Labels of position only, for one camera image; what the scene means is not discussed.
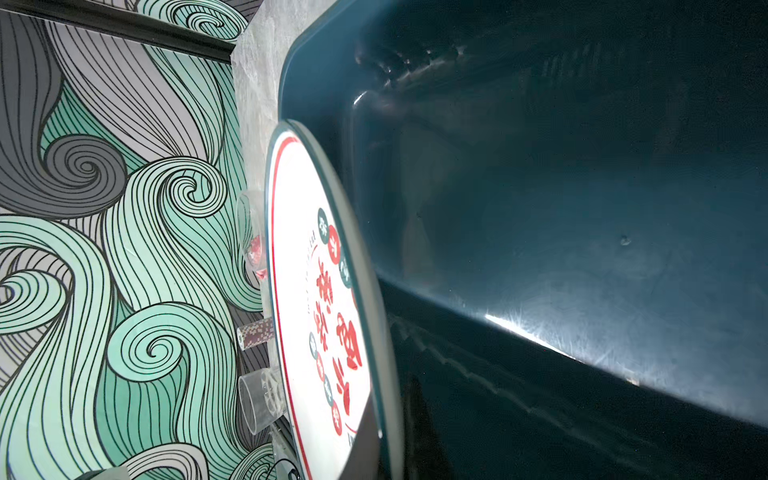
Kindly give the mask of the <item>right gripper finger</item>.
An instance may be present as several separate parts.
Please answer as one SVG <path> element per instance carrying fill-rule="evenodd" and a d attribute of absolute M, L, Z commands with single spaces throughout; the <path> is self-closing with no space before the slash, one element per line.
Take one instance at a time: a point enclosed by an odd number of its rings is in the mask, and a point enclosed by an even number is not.
<path fill-rule="evenodd" d="M 379 478 L 380 438 L 373 400 L 366 402 L 357 436 L 339 480 L 375 480 Z"/>

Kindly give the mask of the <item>white plate red characters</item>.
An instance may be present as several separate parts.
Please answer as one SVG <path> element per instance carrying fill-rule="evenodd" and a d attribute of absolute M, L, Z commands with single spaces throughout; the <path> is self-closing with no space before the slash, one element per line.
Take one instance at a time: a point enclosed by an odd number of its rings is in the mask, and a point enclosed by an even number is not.
<path fill-rule="evenodd" d="M 276 127 L 265 184 L 269 291 L 302 474 L 338 479 L 371 398 L 379 478 L 401 479 L 403 402 L 381 290 L 341 181 L 300 122 Z"/>

